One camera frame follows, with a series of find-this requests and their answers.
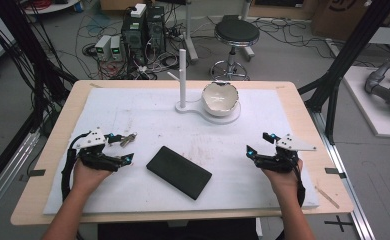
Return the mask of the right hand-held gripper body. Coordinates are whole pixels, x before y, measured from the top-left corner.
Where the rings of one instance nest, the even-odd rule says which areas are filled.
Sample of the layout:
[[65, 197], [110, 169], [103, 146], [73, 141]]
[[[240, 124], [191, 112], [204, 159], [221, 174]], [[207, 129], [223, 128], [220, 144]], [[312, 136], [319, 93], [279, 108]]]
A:
[[315, 146], [294, 135], [287, 134], [283, 137], [277, 137], [278, 140], [274, 143], [276, 150], [274, 156], [267, 156], [258, 153], [257, 159], [253, 160], [254, 164], [258, 168], [271, 170], [277, 173], [289, 173], [298, 165], [299, 151], [316, 150]]

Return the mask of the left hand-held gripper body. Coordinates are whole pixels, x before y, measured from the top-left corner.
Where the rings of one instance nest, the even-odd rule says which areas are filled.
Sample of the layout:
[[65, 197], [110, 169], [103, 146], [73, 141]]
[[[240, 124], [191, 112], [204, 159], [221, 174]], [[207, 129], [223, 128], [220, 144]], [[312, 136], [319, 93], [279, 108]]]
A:
[[107, 139], [99, 129], [83, 133], [74, 138], [71, 142], [71, 156], [92, 169], [117, 172], [121, 165], [120, 157], [111, 157], [103, 153]]

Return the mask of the bunch of metal keys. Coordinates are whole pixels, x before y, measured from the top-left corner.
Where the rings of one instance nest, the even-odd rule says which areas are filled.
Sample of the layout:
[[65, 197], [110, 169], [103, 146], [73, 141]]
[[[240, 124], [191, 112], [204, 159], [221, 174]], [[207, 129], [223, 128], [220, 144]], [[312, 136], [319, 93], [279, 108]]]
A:
[[127, 135], [127, 136], [124, 136], [122, 138], [121, 142], [120, 142], [120, 146], [121, 147], [125, 147], [129, 143], [133, 142], [136, 139], [136, 136], [137, 136], [136, 132], [131, 133], [131, 134]]

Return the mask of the person's left hand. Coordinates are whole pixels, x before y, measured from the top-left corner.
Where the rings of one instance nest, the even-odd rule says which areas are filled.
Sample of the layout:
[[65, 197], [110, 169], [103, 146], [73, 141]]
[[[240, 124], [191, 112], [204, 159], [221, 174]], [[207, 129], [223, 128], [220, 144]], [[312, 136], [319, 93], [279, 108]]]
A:
[[89, 168], [85, 166], [81, 160], [78, 160], [74, 166], [71, 192], [73, 194], [88, 197], [110, 175], [110, 171]]

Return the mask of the person's right hand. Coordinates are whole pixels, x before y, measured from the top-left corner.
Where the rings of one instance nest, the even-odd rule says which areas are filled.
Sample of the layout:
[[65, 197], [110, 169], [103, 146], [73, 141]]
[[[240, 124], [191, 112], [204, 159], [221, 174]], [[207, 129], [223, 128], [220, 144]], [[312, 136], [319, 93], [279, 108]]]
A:
[[298, 178], [294, 171], [289, 173], [277, 173], [263, 169], [263, 173], [269, 179], [273, 192], [277, 197], [297, 199]]

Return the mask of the black flat rectangular case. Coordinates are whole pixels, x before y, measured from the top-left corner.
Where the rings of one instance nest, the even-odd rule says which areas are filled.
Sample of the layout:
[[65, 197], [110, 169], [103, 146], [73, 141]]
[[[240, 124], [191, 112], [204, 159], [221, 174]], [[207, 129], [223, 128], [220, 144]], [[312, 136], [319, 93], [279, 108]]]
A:
[[146, 165], [146, 168], [196, 200], [210, 181], [212, 174], [166, 146]]

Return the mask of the white ceramic bowl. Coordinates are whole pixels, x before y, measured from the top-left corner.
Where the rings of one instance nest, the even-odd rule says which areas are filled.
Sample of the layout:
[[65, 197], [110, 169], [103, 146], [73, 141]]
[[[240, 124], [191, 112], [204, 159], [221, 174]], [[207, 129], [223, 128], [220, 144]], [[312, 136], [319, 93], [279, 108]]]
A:
[[238, 90], [228, 82], [212, 82], [202, 91], [204, 110], [215, 117], [230, 115], [239, 102]]

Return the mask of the white table mat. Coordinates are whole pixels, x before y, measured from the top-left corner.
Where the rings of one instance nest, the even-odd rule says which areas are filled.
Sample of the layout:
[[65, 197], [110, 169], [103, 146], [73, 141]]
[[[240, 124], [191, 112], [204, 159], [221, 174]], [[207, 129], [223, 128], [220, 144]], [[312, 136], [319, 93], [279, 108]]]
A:
[[[109, 134], [135, 134], [126, 147], [106, 146], [108, 156], [134, 156], [131, 165], [108, 177], [91, 195], [87, 213], [176, 212], [186, 210], [277, 209], [269, 181], [247, 158], [247, 147], [275, 153], [263, 133], [291, 133], [274, 90], [242, 89], [239, 118], [213, 124], [196, 113], [179, 113], [176, 89], [95, 88], [90, 91], [70, 139], [99, 128]], [[147, 169], [166, 146], [212, 175], [197, 199]]]

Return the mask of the thin wooden stick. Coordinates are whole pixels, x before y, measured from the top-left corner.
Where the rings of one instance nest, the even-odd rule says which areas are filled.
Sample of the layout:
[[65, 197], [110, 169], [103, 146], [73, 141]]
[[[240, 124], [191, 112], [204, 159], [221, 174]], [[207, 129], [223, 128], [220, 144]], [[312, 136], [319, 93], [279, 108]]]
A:
[[340, 205], [334, 201], [326, 192], [324, 192], [321, 188], [315, 186], [315, 189], [318, 193], [320, 193], [327, 201], [329, 201], [335, 208], [339, 209]]

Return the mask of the white platform board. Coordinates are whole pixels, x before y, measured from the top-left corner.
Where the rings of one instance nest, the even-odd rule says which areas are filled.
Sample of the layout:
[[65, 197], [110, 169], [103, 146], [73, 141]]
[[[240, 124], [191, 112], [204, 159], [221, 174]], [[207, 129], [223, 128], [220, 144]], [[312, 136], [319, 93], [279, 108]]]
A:
[[373, 71], [372, 67], [352, 66], [344, 76], [344, 83], [374, 135], [390, 138], [390, 106], [364, 90], [366, 79]]

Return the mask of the person's dark clothing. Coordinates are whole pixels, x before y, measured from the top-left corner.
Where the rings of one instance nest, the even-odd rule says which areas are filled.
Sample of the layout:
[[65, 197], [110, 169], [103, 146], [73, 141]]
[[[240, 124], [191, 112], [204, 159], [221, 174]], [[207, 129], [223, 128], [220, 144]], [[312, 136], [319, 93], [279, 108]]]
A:
[[258, 240], [258, 234], [254, 218], [215, 219], [182, 227], [166, 222], [99, 224], [98, 240]]

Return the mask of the grey power supply unit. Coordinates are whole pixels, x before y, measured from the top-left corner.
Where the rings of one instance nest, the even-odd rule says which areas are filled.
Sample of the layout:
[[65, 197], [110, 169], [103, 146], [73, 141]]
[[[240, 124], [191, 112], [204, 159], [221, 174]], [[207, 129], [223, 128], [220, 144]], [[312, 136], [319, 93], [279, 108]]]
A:
[[110, 50], [112, 59], [114, 61], [123, 60], [121, 37], [119, 35], [111, 37]]
[[108, 61], [111, 57], [111, 37], [109, 35], [102, 36], [95, 44], [95, 50], [100, 61]]

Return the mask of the black tape cross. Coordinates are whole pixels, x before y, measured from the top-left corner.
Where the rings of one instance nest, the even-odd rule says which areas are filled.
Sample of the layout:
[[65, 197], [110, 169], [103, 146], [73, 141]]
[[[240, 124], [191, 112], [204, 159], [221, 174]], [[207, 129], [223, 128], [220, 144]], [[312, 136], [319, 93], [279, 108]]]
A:
[[325, 220], [326, 225], [338, 226], [341, 232], [345, 232], [347, 227], [352, 227], [353, 223], [348, 221], [342, 221], [339, 215], [335, 216], [334, 220]]

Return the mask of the black computer tower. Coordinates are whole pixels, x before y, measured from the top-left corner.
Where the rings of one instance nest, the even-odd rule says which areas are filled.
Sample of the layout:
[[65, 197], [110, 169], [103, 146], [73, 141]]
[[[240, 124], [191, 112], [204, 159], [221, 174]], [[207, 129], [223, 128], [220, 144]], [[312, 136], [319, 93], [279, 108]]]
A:
[[133, 66], [146, 64], [146, 5], [138, 3], [125, 11], [121, 29], [122, 39], [126, 49], [127, 62]]
[[147, 9], [147, 27], [151, 49], [156, 53], [165, 51], [164, 7], [151, 6]]

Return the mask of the black round stool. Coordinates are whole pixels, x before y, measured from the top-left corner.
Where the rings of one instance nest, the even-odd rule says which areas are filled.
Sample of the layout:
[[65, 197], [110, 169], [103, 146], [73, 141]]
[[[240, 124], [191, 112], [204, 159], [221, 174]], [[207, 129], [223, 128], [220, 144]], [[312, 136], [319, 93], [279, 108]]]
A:
[[247, 70], [235, 60], [236, 49], [254, 45], [260, 37], [259, 29], [247, 21], [230, 19], [219, 22], [214, 34], [217, 40], [230, 46], [230, 51], [226, 60], [217, 61], [210, 68], [211, 78], [214, 81], [248, 81]]

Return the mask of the cardboard box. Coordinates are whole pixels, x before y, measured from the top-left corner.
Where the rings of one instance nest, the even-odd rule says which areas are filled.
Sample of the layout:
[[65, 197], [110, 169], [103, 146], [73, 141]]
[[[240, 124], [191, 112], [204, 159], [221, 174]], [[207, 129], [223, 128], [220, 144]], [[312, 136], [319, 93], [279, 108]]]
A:
[[378, 1], [320, 0], [311, 20], [311, 32], [315, 36], [346, 41], [382, 15], [383, 8], [372, 9]]

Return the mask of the white stand with post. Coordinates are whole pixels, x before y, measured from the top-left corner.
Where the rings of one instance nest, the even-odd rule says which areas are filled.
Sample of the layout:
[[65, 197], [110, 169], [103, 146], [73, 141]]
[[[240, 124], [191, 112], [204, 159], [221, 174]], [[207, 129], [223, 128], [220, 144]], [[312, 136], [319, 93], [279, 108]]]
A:
[[225, 117], [215, 117], [207, 113], [202, 104], [201, 95], [198, 100], [189, 101], [186, 98], [186, 82], [187, 82], [187, 74], [186, 74], [186, 50], [180, 49], [179, 50], [179, 76], [176, 77], [171, 72], [168, 72], [168, 75], [171, 76], [173, 79], [177, 80], [179, 82], [179, 101], [175, 105], [175, 110], [178, 113], [184, 114], [184, 113], [195, 113], [201, 116], [206, 121], [217, 124], [217, 125], [226, 125], [235, 122], [240, 114], [241, 114], [241, 104], [238, 102], [236, 109], [228, 116]]

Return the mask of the black metal frame post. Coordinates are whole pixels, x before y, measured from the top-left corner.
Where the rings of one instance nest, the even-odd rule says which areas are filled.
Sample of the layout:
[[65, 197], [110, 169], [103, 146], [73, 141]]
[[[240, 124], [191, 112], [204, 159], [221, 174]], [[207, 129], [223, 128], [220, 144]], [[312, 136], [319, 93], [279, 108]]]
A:
[[320, 113], [324, 103], [328, 102], [324, 133], [332, 145], [335, 144], [334, 123], [340, 83], [361, 51], [390, 14], [390, 0], [379, 0], [372, 6], [374, 11], [379, 8], [383, 8], [382, 15], [377, 17], [368, 28], [350, 36], [324, 75], [298, 89], [300, 95], [313, 91], [312, 96], [305, 101], [306, 108], [313, 113]]

